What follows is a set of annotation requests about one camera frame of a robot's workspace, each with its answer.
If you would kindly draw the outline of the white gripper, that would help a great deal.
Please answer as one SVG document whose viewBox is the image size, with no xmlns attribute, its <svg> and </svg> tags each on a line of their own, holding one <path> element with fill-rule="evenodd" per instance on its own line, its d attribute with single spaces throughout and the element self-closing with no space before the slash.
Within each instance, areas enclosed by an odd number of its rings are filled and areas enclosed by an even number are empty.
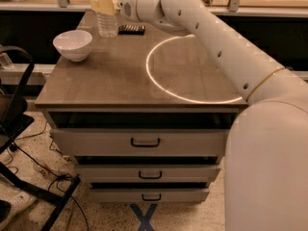
<svg viewBox="0 0 308 231">
<path fill-rule="evenodd" d="M 90 0 L 91 9 L 105 15 L 115 15 L 116 6 L 120 14 L 127 20 L 140 22 L 137 12 L 138 0 Z"/>
</svg>

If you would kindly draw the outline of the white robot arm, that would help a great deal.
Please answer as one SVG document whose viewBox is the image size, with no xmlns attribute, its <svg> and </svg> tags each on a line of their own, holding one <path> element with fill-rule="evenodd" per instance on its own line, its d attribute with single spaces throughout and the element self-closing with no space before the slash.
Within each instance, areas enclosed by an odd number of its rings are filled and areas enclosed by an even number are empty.
<svg viewBox="0 0 308 231">
<path fill-rule="evenodd" d="M 225 149 L 226 231 L 308 231 L 308 84 L 200 0 L 92 0 L 167 32 L 191 33 L 248 107 Z"/>
</svg>

